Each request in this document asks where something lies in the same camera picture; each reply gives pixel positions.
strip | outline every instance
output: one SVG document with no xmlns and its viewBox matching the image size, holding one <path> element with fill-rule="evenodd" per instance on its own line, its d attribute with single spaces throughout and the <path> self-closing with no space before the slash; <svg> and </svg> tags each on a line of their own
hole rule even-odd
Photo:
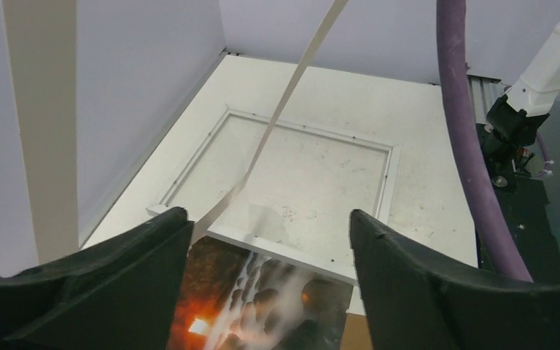
<svg viewBox="0 0 560 350">
<path fill-rule="evenodd" d="M 273 111 L 271 120 L 269 121 L 269 124 L 267 125 L 267 128 L 265 129 L 265 132 L 261 137 L 261 141 L 257 147 L 257 151 L 254 153 L 254 157 L 252 158 L 250 167 L 248 167 L 248 171 L 244 174 L 244 177 L 241 178 L 241 180 L 239 180 L 239 182 L 237 182 L 237 184 L 235 184 L 235 186 L 230 191 L 228 191 L 228 193 L 213 208 L 211 208 L 210 211 L 207 212 L 207 214 L 203 215 L 203 217 L 194 224 L 192 243 L 196 242 L 198 239 L 206 235 L 207 230 L 211 227 L 211 225 L 213 225 L 218 217 L 222 215 L 222 213 L 226 210 L 226 208 L 228 208 L 230 203 L 237 197 L 237 195 L 239 195 L 241 190 L 245 188 L 250 174 L 252 174 L 254 166 L 257 164 L 261 152 L 263 151 L 263 148 L 265 147 L 265 144 L 269 139 L 271 130 L 280 118 L 280 114 L 284 110 L 284 107 L 287 105 L 287 102 L 293 94 L 295 87 L 297 87 L 304 71 L 306 71 L 306 68 L 308 68 L 308 66 L 310 66 L 310 64 L 312 63 L 316 51 L 319 49 L 319 47 L 321 47 L 321 43 L 325 39 L 327 33 L 329 33 L 336 19 L 338 19 L 338 16 L 342 13 L 342 10 L 346 6 L 347 2 L 349 2 L 349 0 L 334 0 L 334 2 L 332 3 L 332 6 L 323 18 L 319 29 L 316 30 L 314 37 L 310 41 L 310 45 L 303 53 L 302 58 L 297 64 L 291 80 L 289 81 L 287 88 L 284 90 L 284 93 L 280 98 L 280 102 L 278 102 L 278 106 L 276 106 L 276 110 Z"/>
</svg>

white square frame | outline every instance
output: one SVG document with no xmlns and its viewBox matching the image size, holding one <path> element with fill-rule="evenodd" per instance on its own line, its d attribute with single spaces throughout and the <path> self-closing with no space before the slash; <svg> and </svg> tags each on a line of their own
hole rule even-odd
<svg viewBox="0 0 560 350">
<path fill-rule="evenodd" d="M 247 120 L 253 120 L 259 123 L 269 123 L 270 120 L 269 117 L 238 111 L 227 106 L 225 112 L 220 116 L 214 127 L 206 135 L 202 135 L 201 139 L 195 144 L 194 148 L 190 150 L 189 157 L 186 157 L 186 161 L 179 164 L 171 172 L 171 181 L 165 184 L 160 190 L 160 193 L 157 196 L 159 198 L 157 204 L 147 207 L 147 213 L 150 216 L 156 216 L 170 208 L 168 204 L 179 191 L 179 188 L 186 181 L 190 172 L 203 157 L 206 150 L 214 140 L 214 137 L 219 133 L 222 126 L 231 115 Z M 302 123 L 295 122 L 295 120 L 291 120 L 291 118 L 284 115 L 278 120 L 276 126 L 310 133 L 315 136 L 323 136 L 349 144 L 359 145 L 369 149 L 378 150 L 380 152 L 386 152 L 387 158 L 383 169 L 381 169 L 381 176 L 379 178 L 378 192 L 373 213 L 375 213 L 374 217 L 378 220 L 387 223 L 389 212 L 392 207 L 394 186 L 400 162 L 399 145 L 392 145 L 368 136 L 353 133 L 348 134 L 345 131 L 322 127 L 319 125 L 304 125 Z M 190 219 L 196 221 L 200 218 L 191 217 Z M 286 263 L 307 268 L 311 271 L 357 286 L 357 276 L 353 266 L 325 260 L 321 257 L 316 257 L 292 247 L 269 241 L 268 239 L 257 237 L 253 234 L 224 225 L 213 224 L 207 234 L 208 236 L 221 241 L 225 241 L 278 260 L 283 260 Z"/>
</svg>

photo of fire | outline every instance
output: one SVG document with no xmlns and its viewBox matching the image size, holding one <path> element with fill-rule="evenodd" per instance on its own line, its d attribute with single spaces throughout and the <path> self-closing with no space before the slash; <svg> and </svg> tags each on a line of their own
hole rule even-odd
<svg viewBox="0 0 560 350">
<path fill-rule="evenodd" d="M 338 350 L 352 285 L 205 237 L 187 258 L 167 350 Z"/>
</svg>

brown cardboard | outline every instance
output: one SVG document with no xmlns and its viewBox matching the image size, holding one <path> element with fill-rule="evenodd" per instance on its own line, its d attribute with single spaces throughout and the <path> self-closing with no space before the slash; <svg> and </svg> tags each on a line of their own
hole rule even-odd
<svg viewBox="0 0 560 350">
<path fill-rule="evenodd" d="M 346 315 L 340 350 L 373 350 L 366 316 Z"/>
</svg>

beige strap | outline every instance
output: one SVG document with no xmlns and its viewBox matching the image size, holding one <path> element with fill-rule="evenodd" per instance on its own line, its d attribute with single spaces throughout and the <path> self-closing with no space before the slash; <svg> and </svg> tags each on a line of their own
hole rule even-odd
<svg viewBox="0 0 560 350">
<path fill-rule="evenodd" d="M 265 147 L 265 143 L 267 143 L 267 139 L 269 139 L 271 129 L 278 121 L 278 118 L 280 118 L 280 114 L 282 113 L 282 110 L 284 110 L 284 107 L 287 105 L 287 102 L 293 94 L 295 87 L 297 87 L 301 77 L 303 76 L 303 72 L 306 71 L 306 68 L 308 68 L 308 66 L 310 66 L 310 64 L 312 63 L 316 51 L 321 46 L 321 43 L 325 39 L 327 33 L 332 28 L 332 25 L 334 24 L 348 1 L 349 0 L 334 0 L 334 2 L 332 3 L 332 6 L 330 7 L 329 11 L 327 11 L 325 18 L 323 18 L 319 29 L 316 30 L 314 37 L 310 41 L 310 45 L 303 53 L 302 58 L 297 64 L 297 67 L 293 72 L 293 76 L 291 77 L 286 90 L 284 90 L 284 93 L 280 98 L 280 102 L 278 102 L 276 110 L 273 111 L 273 115 L 271 116 L 269 124 L 267 125 L 267 128 L 265 129 L 265 132 L 261 137 L 261 141 L 257 147 L 257 151 L 254 153 L 254 157 L 252 158 L 252 162 L 250 163 L 248 171 L 244 174 L 244 177 L 242 177 L 241 180 L 239 180 L 239 182 L 237 182 L 237 184 L 230 191 L 228 191 L 228 193 L 213 208 L 211 208 L 210 211 L 207 212 L 207 214 L 205 214 L 200 220 L 195 223 L 194 233 L 192 234 L 192 242 L 195 242 L 199 238 L 206 235 L 206 232 L 211 227 L 211 225 L 217 220 L 220 215 L 222 215 L 224 210 L 228 208 L 230 203 L 246 186 L 248 178 L 250 177 L 250 174 L 252 173 L 252 170 L 257 164 L 259 156 L 263 151 L 263 147 Z"/>
</svg>

